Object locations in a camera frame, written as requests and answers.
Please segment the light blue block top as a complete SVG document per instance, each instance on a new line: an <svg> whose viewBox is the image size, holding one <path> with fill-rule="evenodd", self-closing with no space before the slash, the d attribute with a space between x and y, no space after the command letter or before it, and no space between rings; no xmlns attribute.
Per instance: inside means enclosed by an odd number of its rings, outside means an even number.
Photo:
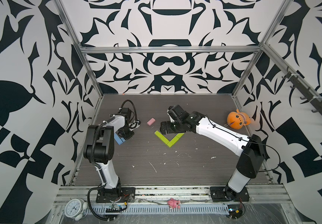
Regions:
<svg viewBox="0 0 322 224"><path fill-rule="evenodd" d="M121 145L121 144L123 144L125 142L125 139L119 137L117 133L114 134L114 139L118 143L118 145Z"/></svg>

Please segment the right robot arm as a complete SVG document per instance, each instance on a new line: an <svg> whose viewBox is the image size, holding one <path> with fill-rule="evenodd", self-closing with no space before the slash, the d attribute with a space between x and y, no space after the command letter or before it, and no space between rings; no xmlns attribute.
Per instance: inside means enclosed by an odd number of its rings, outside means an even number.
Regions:
<svg viewBox="0 0 322 224"><path fill-rule="evenodd" d="M180 105L166 109L167 121L160 123L162 135L193 133L207 138L238 157L237 164L226 182L225 192L240 194L258 173L273 172L282 162L275 147L263 143L256 135L241 134L213 121L209 115L197 111L187 112Z"/></svg>

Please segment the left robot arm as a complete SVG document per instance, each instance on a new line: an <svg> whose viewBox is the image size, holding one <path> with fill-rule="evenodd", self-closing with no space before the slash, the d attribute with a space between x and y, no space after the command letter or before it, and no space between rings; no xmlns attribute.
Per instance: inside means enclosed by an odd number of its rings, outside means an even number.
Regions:
<svg viewBox="0 0 322 224"><path fill-rule="evenodd" d="M123 197L121 180L112 162L114 141L116 138L121 142L131 139L135 134L134 130L140 124L134 103L127 99L117 113L110 115L110 119L98 125L90 125L87 129L83 157L95 167L101 179L101 185L88 190L87 204L90 212L99 220L111 222L116 219L116 216L98 215L92 208L90 194L92 191L97 191L101 198L112 203Z"/></svg>

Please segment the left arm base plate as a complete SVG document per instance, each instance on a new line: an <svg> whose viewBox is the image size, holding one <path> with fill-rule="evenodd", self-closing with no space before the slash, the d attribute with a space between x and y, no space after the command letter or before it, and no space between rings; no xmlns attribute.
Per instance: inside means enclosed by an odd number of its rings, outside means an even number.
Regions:
<svg viewBox="0 0 322 224"><path fill-rule="evenodd" d="M115 189L100 189L96 197L97 203L123 203L134 199L136 188L121 187Z"/></svg>

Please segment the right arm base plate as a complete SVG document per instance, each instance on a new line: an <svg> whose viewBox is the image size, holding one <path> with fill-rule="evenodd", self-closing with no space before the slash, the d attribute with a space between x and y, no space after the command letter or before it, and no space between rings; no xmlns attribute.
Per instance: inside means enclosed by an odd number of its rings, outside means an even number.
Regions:
<svg viewBox="0 0 322 224"><path fill-rule="evenodd" d="M210 196L213 202L248 202L250 199L248 190L244 187L239 193L228 186L210 187Z"/></svg>

